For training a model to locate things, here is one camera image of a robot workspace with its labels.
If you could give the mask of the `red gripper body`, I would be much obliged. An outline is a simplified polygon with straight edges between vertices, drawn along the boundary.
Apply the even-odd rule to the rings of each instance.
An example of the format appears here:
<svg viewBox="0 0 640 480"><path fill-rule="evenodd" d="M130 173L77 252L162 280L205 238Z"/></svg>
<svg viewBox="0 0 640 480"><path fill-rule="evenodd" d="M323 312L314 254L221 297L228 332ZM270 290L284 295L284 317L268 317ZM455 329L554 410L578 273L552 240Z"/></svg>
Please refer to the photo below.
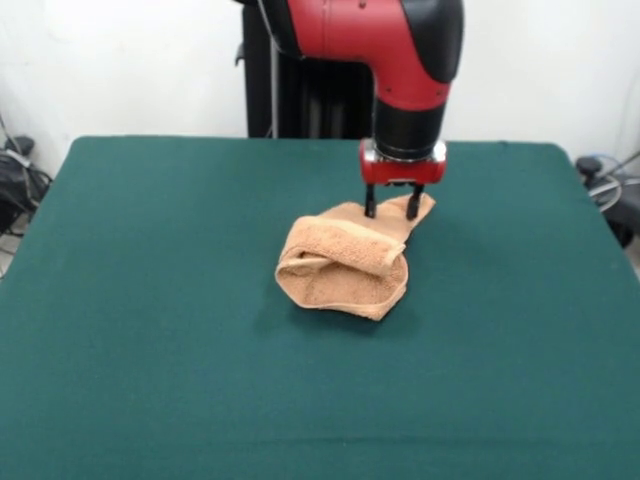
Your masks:
<svg viewBox="0 0 640 480"><path fill-rule="evenodd" d="M431 153L422 159L405 161L383 156L372 139L359 145L361 176L366 185L439 183L447 165L447 145L439 140Z"/></svg>

